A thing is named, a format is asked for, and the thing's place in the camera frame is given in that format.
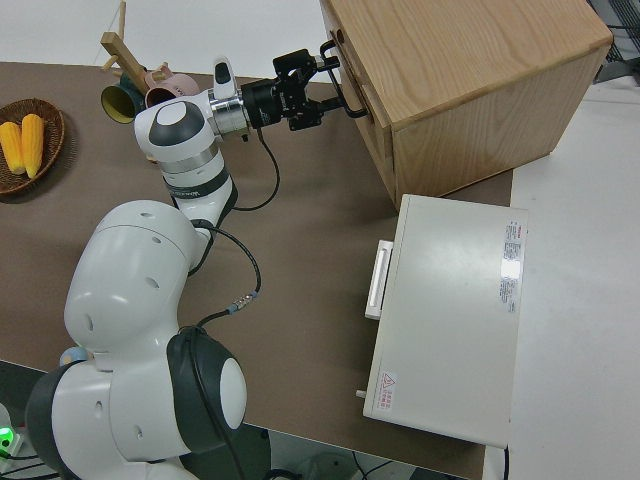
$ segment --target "cable connector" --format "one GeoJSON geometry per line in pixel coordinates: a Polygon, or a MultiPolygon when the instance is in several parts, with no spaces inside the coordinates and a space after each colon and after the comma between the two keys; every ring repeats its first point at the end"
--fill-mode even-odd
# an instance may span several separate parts
{"type": "Polygon", "coordinates": [[[251,302],[253,302],[253,300],[256,299],[257,297],[258,297],[258,292],[256,292],[255,290],[240,297],[238,300],[236,300],[235,302],[233,302],[231,305],[227,307],[227,311],[229,312],[229,315],[233,315],[238,310],[242,310],[244,307],[246,307],[251,302]]]}

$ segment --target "wooden cabinet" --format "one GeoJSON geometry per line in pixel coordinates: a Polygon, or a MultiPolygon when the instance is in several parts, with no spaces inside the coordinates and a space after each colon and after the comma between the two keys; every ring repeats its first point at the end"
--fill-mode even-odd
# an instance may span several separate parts
{"type": "Polygon", "coordinates": [[[550,153],[610,44],[585,0],[321,0],[399,208],[550,153]]]}

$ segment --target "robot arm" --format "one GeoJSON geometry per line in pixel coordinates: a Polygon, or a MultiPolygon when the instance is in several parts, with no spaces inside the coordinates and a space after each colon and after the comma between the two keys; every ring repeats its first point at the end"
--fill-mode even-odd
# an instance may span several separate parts
{"type": "Polygon", "coordinates": [[[291,130],[318,125],[345,107],[315,102],[304,88],[337,58],[306,50],[274,60],[277,78],[238,90],[226,59],[214,87],[138,115],[135,135],[152,156],[177,208],[136,201],[97,226],[76,268],[65,326],[93,354],[45,375],[27,406],[31,441],[62,478],[194,479],[179,457],[229,444],[247,391],[231,352],[201,327],[179,330],[186,278],[201,262],[237,191],[218,148],[287,118],[291,130]]]}

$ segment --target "white wall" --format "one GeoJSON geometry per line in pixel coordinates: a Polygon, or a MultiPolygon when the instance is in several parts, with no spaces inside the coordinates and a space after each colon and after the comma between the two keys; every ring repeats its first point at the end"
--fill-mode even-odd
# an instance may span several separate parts
{"type": "MultiPolygon", "coordinates": [[[[119,0],[0,0],[0,61],[103,65],[119,0]]],[[[271,60],[326,40],[319,0],[128,0],[125,43],[147,68],[211,73],[224,54],[237,76],[274,77],[271,60]]]]}

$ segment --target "sticker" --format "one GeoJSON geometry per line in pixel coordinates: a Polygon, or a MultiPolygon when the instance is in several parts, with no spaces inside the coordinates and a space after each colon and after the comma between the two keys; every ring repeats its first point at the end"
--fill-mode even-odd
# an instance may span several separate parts
{"type": "Polygon", "coordinates": [[[393,392],[396,389],[398,376],[392,372],[380,372],[378,378],[378,400],[376,408],[385,412],[390,412],[393,406],[393,392]]]}
{"type": "Polygon", "coordinates": [[[504,231],[499,297],[510,313],[514,313],[518,309],[518,299],[520,298],[522,241],[525,233],[523,228],[521,223],[512,221],[504,231]]]}

